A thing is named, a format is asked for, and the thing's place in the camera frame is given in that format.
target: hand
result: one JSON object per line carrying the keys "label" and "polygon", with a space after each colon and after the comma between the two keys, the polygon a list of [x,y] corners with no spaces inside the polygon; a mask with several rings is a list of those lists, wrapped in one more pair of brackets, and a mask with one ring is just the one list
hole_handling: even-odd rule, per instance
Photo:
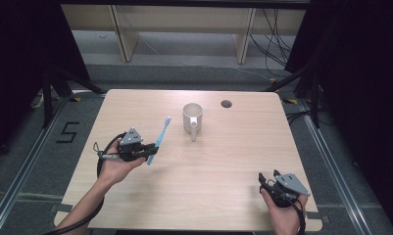
{"label": "hand", "polygon": [[[297,234],[300,227],[300,218],[295,209],[293,207],[279,208],[275,205],[270,194],[265,189],[261,189],[260,192],[263,195],[264,201],[266,201],[267,207],[269,207],[271,223],[275,230],[275,234]],[[304,209],[307,204],[308,197],[301,194],[298,199]],[[295,205],[301,210],[302,206],[300,206],[300,203],[296,202]]]}
{"label": "hand", "polygon": [[[117,153],[117,147],[120,145],[120,141],[121,139],[114,141],[108,149],[107,154]],[[109,186],[113,186],[123,181],[134,168],[142,165],[144,162],[145,158],[139,158],[132,162],[125,162],[121,159],[106,159],[102,164],[101,173],[98,179],[109,184]]]}

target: white cup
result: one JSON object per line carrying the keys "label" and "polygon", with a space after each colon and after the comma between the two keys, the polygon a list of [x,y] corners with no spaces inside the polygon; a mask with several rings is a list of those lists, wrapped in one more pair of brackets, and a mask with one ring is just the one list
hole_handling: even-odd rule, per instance
{"label": "white cup", "polygon": [[202,128],[202,106],[189,103],[183,107],[183,125],[191,133],[192,141],[196,141],[196,133]]}

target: wooden table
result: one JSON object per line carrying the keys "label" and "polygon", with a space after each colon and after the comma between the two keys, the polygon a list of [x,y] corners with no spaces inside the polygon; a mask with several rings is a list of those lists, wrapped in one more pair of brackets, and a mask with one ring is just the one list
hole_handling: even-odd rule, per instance
{"label": "wooden table", "polygon": [[[221,106],[223,100],[232,103]],[[197,141],[183,128],[182,108],[198,103],[203,126]],[[63,204],[75,205],[96,180],[97,142],[104,149],[135,127],[155,143],[172,121],[151,165],[115,185],[90,227],[154,230],[272,230],[259,193],[258,173],[293,172],[310,189],[278,96],[274,93],[182,90],[111,90],[80,156]],[[312,197],[308,212],[317,212]],[[55,223],[66,215],[58,212]],[[307,219],[307,231],[321,220]]]}

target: toothbrush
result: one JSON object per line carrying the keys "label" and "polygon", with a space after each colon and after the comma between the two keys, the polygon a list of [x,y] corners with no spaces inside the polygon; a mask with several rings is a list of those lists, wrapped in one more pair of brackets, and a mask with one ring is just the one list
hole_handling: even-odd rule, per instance
{"label": "toothbrush", "polygon": [[[171,119],[172,119],[172,117],[170,117],[170,116],[166,117],[166,119],[165,119],[165,127],[163,128],[162,133],[160,133],[159,138],[157,139],[155,147],[159,147],[160,146],[160,143],[162,142],[163,137],[165,136],[166,129],[168,128],[168,125],[170,124]],[[154,159],[154,155],[150,156],[148,158],[148,160],[147,160],[147,165],[150,165],[151,162],[153,161],[153,159]]]}

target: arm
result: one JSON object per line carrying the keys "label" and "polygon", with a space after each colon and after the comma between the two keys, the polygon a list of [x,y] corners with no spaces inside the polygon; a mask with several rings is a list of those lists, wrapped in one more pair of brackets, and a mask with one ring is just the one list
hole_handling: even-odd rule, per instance
{"label": "arm", "polygon": [[[108,153],[115,153],[119,143],[120,139],[115,141],[108,150]],[[134,168],[142,165],[144,162],[144,158],[139,158],[133,162],[124,162],[123,160],[105,160],[96,182],[77,203],[74,209],[56,227],[56,229],[70,226],[89,216],[93,211],[95,211],[104,199],[105,194],[113,185],[123,181]],[[87,226],[88,223],[78,229],[68,232],[67,234],[84,234]]]}
{"label": "arm", "polygon": [[[272,227],[275,230],[276,235],[294,235],[297,234],[300,228],[300,219],[297,212],[293,207],[289,208],[279,208],[272,201],[270,194],[265,190],[261,189],[261,194],[263,195],[264,201],[269,208]],[[297,208],[305,207],[307,204],[308,197],[305,195],[299,196],[299,201],[295,203]]]}

